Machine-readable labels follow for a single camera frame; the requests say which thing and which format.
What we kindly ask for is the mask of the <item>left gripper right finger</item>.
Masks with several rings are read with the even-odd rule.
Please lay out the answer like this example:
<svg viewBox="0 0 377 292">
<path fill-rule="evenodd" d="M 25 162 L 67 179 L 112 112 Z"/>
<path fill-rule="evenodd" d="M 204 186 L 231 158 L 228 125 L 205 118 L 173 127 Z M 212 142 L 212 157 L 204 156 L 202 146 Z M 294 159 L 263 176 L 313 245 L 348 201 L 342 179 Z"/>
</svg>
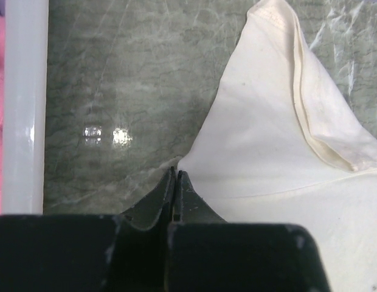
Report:
<svg viewBox="0 0 377 292">
<path fill-rule="evenodd" d="M 328 291 L 316 242 L 294 224 L 227 223 L 179 172 L 167 231 L 168 291 Z"/>
</svg>

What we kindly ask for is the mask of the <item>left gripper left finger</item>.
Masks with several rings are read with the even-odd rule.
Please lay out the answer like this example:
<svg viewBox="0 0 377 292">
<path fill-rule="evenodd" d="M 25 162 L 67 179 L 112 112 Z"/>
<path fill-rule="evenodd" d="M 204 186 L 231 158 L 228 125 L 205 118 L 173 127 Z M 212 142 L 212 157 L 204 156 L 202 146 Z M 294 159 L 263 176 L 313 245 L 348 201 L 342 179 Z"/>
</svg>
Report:
<svg viewBox="0 0 377 292">
<path fill-rule="evenodd" d="M 118 215 L 1 215 L 0 291 L 160 289 L 175 181 Z"/>
</svg>

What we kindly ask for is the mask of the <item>cream white t shirt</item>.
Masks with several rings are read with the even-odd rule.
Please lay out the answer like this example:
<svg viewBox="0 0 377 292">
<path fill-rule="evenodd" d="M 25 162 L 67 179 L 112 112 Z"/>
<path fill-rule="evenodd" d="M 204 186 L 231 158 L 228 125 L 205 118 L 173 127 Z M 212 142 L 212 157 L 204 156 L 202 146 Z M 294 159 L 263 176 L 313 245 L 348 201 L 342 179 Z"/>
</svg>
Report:
<svg viewBox="0 0 377 292">
<path fill-rule="evenodd" d="M 308 48 L 287 2 L 249 9 L 178 168 L 226 221 L 305 227 L 332 291 L 377 291 L 377 140 Z"/>
</svg>

